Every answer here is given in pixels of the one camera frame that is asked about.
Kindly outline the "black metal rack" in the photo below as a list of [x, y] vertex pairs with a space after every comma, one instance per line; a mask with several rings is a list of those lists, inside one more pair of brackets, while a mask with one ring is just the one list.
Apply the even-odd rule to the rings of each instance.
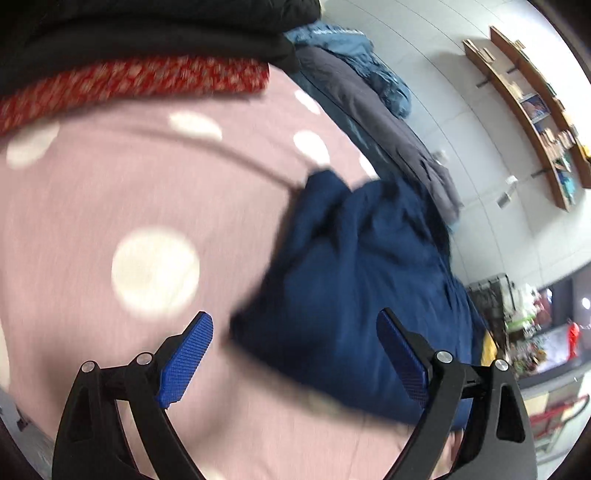
[[501, 273], [470, 284], [467, 291], [493, 339], [504, 345], [508, 339], [507, 322], [516, 311], [514, 283]]

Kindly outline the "red floral folded cloth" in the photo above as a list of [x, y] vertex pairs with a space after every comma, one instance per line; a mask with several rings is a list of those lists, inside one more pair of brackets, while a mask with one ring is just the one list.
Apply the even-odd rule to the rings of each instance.
[[255, 59], [152, 57], [98, 63], [38, 80], [1, 101], [1, 133], [114, 99], [178, 94], [257, 94], [270, 65]]

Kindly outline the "black folded garment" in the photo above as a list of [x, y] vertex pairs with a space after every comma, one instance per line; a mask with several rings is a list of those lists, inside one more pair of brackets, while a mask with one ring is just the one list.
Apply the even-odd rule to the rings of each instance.
[[256, 59], [297, 70], [287, 31], [318, 1], [4, 1], [1, 94], [56, 74], [152, 56]]

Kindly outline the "wooden wall shelf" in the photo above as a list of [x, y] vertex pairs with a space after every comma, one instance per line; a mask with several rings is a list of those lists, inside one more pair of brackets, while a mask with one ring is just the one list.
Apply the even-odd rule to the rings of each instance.
[[515, 116], [540, 162], [534, 178], [546, 179], [555, 205], [571, 210], [579, 188], [590, 188], [590, 152], [557, 93], [519, 41], [498, 28], [488, 39], [465, 39], [466, 57], [492, 84]]

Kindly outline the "grey quilt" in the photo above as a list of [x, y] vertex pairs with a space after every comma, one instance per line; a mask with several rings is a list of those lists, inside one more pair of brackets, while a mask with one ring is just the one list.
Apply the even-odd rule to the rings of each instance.
[[297, 50], [294, 81], [325, 110], [360, 149], [377, 176], [406, 176], [422, 183], [448, 228], [460, 222], [463, 203], [446, 166], [377, 93], [344, 61], [318, 47]]

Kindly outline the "light blue blanket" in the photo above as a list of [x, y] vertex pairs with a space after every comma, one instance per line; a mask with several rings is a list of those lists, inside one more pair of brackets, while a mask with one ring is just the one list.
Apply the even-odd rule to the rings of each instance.
[[341, 59], [377, 93], [393, 115], [403, 119], [410, 116], [410, 88], [377, 56], [373, 42], [362, 31], [318, 20], [284, 35], [295, 47], [318, 47]]

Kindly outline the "navy blue padded jacket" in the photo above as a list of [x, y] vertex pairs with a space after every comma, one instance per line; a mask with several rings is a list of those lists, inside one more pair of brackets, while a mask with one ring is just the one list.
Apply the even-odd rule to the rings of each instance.
[[330, 170], [311, 174], [259, 292], [231, 318], [231, 338], [343, 406], [414, 425], [421, 406], [394, 371], [377, 319], [390, 309], [433, 348], [479, 364], [486, 325], [450, 256], [421, 184], [351, 189]]

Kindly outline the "pink polka dot bedsheet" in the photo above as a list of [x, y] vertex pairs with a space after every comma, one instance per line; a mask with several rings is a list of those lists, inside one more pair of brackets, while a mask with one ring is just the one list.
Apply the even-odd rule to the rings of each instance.
[[134, 97], [12, 132], [1, 149], [1, 383], [55, 433], [81, 364], [127, 363], [198, 311], [222, 339], [308, 174], [369, 162], [270, 67], [257, 94]]

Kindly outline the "gold satin folded cloth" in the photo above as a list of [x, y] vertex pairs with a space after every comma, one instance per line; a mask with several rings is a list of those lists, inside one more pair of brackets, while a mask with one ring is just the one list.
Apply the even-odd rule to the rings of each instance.
[[487, 331], [484, 340], [483, 340], [483, 348], [482, 348], [482, 355], [481, 355], [481, 365], [482, 366], [491, 366], [495, 360], [497, 359], [498, 355], [498, 346], [494, 340], [493, 335], [490, 331]]

